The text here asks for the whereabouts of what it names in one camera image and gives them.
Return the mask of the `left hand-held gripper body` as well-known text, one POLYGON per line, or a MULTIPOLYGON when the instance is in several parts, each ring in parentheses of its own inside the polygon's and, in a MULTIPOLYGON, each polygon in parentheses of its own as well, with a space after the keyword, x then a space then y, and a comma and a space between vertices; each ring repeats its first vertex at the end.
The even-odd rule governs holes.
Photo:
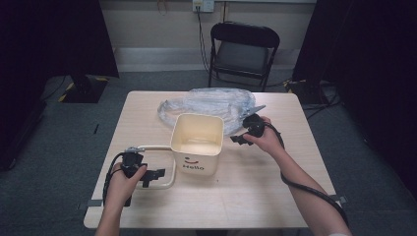
POLYGON ((143 148, 129 147, 122 153, 121 169, 127 178, 133 177, 141 166, 143 166, 143 148))

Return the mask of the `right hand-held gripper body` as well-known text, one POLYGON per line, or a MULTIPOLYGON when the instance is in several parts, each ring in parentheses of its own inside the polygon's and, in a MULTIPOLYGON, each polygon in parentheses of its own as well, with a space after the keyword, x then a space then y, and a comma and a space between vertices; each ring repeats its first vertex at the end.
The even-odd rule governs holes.
POLYGON ((241 115, 243 119, 242 126, 248 130, 251 136, 260 138, 265 129, 264 119, 261 118, 257 112, 264 109, 265 106, 256 106, 248 109, 244 114, 241 115))

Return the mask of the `cream plastic trash bin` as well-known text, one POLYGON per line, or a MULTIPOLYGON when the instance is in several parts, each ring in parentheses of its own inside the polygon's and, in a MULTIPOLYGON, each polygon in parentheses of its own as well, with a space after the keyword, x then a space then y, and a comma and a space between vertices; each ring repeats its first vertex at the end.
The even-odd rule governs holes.
POLYGON ((178 116, 170 146, 180 171, 204 176, 215 173, 222 150, 223 125, 217 116, 192 113, 178 116))

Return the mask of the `clear plastic bag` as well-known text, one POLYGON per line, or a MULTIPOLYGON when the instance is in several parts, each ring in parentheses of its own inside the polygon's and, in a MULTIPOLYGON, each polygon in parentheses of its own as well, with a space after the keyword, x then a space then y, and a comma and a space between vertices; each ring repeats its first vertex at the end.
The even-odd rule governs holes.
POLYGON ((231 136, 242 127, 242 115, 256 104, 255 96, 240 88, 193 88, 184 95, 162 101, 159 118, 174 126, 180 114, 218 116, 224 122, 223 134, 231 136))

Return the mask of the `person's right hand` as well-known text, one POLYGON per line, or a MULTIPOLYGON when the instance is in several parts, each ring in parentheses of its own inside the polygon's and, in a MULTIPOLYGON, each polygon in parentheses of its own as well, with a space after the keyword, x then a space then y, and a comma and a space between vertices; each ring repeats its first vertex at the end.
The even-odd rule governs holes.
POLYGON ((275 131, 270 127, 265 127, 263 135, 259 138, 245 134, 244 139, 257 145, 274 159, 280 159, 285 154, 285 150, 282 147, 279 138, 275 131))

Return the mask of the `person's left hand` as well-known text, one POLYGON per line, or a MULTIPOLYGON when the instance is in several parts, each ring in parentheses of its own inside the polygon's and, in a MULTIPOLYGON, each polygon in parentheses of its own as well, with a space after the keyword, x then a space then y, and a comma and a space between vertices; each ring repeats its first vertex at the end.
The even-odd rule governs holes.
POLYGON ((147 167, 141 166, 132 177, 127 177, 121 168, 121 163, 118 162, 112 168, 112 177, 106 194, 104 206, 123 207, 126 201, 134 193, 136 186, 140 179, 145 175, 147 167))

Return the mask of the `black stand base striped tape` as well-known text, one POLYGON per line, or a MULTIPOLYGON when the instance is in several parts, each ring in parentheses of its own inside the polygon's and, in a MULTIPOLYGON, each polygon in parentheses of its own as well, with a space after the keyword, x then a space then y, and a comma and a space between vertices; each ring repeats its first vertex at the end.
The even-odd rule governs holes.
POLYGON ((288 82, 285 85, 288 92, 297 95, 301 104, 327 104, 322 88, 307 82, 288 82))
POLYGON ((107 86, 105 78, 72 75, 72 82, 59 97, 63 103, 98 103, 107 86))

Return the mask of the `black folding chair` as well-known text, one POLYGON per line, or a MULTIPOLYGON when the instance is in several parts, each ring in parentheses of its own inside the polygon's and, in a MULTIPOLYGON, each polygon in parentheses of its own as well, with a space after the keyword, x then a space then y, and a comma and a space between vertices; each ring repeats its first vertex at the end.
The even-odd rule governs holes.
POLYGON ((208 86, 220 73, 260 81, 267 86, 271 66, 280 44, 277 32, 268 27, 237 22, 215 24, 210 30, 208 86))

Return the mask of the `black curtain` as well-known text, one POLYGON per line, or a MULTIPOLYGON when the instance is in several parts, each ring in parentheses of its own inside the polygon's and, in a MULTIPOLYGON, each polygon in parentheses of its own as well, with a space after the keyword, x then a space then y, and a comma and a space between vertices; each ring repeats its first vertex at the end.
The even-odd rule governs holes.
POLYGON ((0 0, 0 170, 44 108, 55 76, 119 76, 99 0, 0 0))
POLYGON ((293 80, 334 82, 417 199, 417 0, 317 0, 293 80))

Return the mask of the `white wall socket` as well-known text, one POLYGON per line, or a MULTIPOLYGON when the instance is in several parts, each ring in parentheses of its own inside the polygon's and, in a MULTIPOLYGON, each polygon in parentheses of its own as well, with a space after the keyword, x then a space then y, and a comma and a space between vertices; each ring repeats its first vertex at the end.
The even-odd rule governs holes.
POLYGON ((214 12, 214 0, 193 0, 192 10, 194 12, 213 13, 214 12))

